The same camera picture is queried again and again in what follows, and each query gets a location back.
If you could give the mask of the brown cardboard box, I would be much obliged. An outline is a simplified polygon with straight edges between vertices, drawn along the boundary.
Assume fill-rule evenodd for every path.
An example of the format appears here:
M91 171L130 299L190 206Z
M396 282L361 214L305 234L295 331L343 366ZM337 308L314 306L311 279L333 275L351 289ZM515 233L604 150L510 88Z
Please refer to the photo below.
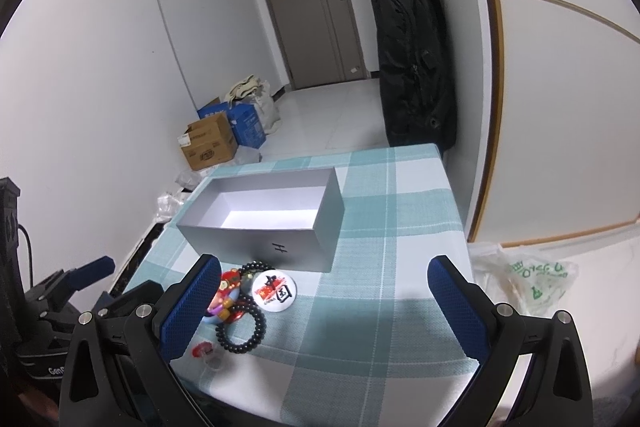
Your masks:
M225 113L216 113L192 122L179 136L178 144L194 171L230 161L238 149Z

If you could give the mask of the grey brown door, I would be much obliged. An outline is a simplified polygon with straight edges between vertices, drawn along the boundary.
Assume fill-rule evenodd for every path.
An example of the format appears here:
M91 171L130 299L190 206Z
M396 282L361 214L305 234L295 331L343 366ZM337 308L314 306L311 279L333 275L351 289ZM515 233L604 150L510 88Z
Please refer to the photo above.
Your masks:
M350 0L266 0L296 90L368 75Z

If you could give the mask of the yellow pink cartoon charm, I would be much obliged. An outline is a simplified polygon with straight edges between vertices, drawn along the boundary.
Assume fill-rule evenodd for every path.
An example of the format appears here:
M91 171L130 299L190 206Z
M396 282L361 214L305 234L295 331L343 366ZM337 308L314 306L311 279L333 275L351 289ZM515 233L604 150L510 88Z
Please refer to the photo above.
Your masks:
M204 323L231 324L244 315L244 311L231 310L233 306L248 303L247 295L242 291L242 275L241 269L231 269L221 274L218 291L205 311Z

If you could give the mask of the red clear hair clip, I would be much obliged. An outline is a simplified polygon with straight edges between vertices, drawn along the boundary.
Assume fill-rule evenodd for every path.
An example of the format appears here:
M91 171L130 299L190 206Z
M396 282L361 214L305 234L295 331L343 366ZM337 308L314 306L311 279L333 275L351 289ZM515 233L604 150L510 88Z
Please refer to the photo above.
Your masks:
M202 341L195 345L191 350L191 355L214 372L219 371L224 361L222 351L218 349L217 345L209 341Z

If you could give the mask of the grey open cardboard box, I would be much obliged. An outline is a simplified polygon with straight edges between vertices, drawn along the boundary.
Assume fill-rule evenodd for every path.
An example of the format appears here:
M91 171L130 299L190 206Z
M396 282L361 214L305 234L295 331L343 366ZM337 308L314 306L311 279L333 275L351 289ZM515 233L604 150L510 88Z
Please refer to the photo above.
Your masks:
M176 227L194 251L230 265L329 273L344 214L333 168L288 170L209 181Z

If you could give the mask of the blue cardboard box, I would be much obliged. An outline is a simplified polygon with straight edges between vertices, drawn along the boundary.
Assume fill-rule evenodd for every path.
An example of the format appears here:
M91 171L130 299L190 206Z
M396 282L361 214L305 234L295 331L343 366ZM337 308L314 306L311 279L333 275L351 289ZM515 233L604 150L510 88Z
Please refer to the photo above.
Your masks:
M225 113L239 145L259 150L266 142L266 134L252 104L220 102L208 104L198 110L201 119Z

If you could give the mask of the white round pin badge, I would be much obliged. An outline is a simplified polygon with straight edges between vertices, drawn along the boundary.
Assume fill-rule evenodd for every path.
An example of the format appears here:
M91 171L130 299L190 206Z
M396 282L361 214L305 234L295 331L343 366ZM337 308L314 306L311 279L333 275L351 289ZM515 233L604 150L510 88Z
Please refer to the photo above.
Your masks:
M278 313L292 306L297 287L288 274L280 270L267 270L254 277L250 295L259 308L269 313Z

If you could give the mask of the teal plaid tablecloth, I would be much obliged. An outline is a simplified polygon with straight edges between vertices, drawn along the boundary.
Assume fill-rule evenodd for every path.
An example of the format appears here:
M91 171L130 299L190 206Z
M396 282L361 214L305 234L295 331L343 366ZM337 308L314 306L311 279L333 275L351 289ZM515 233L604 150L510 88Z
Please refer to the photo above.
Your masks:
M436 147L415 145L263 162L262 172L332 167L345 204L329 273L294 274L292 307L266 317L246 355L214 349L172 367L204 397L291 426L435 426L475 371L426 283L468 246Z

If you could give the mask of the black large backpack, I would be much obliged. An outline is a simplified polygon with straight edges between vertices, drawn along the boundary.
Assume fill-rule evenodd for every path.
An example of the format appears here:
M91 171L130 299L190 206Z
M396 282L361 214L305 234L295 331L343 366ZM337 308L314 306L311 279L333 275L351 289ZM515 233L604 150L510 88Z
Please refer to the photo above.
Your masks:
M374 0L380 97L391 147L457 139L454 66L439 0Z

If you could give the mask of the grey plastic parcel bag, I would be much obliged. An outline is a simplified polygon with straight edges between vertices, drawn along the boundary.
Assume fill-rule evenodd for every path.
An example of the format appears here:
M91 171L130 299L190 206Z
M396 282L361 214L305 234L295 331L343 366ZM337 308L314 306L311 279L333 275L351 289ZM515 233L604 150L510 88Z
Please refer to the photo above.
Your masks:
M233 161L237 166L258 164L258 162L262 161L262 154L257 148L239 145Z

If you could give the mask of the white plastic parcel bag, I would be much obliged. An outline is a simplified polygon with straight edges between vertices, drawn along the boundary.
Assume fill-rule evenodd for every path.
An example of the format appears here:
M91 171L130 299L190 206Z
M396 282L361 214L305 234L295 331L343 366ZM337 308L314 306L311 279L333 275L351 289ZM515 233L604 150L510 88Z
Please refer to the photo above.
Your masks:
M186 169L180 172L175 181L175 184L178 185L178 190L165 192L157 197L154 221L156 223L167 223L175 217L193 191L210 173L210 170L212 168L198 171Z

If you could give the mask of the green printed plastic bag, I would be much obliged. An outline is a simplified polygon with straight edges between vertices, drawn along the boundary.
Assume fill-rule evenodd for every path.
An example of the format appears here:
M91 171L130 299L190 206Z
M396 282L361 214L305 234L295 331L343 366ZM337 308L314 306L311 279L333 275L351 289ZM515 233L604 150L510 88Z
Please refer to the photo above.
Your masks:
M575 262L555 260L535 247L469 246L475 283L494 303L509 303L519 314L551 317L579 274Z

